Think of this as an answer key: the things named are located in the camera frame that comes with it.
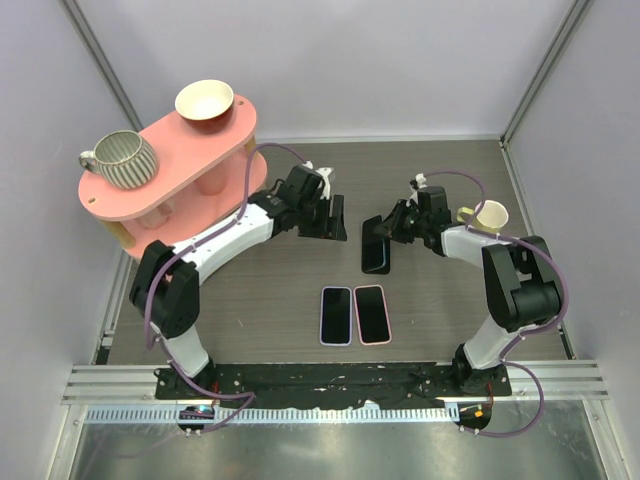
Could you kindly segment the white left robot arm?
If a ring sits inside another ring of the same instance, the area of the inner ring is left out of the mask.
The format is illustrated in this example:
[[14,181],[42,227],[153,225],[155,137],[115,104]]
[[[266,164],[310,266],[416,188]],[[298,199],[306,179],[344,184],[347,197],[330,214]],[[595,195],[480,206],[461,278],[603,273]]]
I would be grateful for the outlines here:
[[344,198],[331,193],[335,171],[296,165],[272,190],[249,196],[240,209],[200,234],[174,245],[150,243],[140,260],[129,299],[144,318],[151,343],[166,351],[178,386],[190,398],[213,388],[215,364],[195,323],[200,288],[246,250],[289,230],[299,236],[344,241]]

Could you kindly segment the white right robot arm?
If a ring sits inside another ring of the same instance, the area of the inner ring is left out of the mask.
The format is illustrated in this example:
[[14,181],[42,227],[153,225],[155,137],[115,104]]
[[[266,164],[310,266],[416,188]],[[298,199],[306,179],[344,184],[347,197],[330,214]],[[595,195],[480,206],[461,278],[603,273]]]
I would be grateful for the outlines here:
[[442,187],[423,186],[398,200],[373,228],[379,237],[402,244],[421,240],[441,257],[481,269],[489,315],[452,359],[453,386],[465,395],[483,391],[508,352],[564,307],[563,282],[546,241],[502,235],[508,220],[506,208],[487,199],[453,213]]

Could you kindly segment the teal-edged black phone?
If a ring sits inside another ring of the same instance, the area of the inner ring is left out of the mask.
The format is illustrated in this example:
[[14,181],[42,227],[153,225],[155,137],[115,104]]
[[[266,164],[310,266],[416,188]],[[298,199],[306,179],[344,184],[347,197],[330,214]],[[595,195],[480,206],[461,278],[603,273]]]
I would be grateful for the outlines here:
[[364,273],[385,270],[388,267],[386,238],[365,232],[362,239],[361,268]]

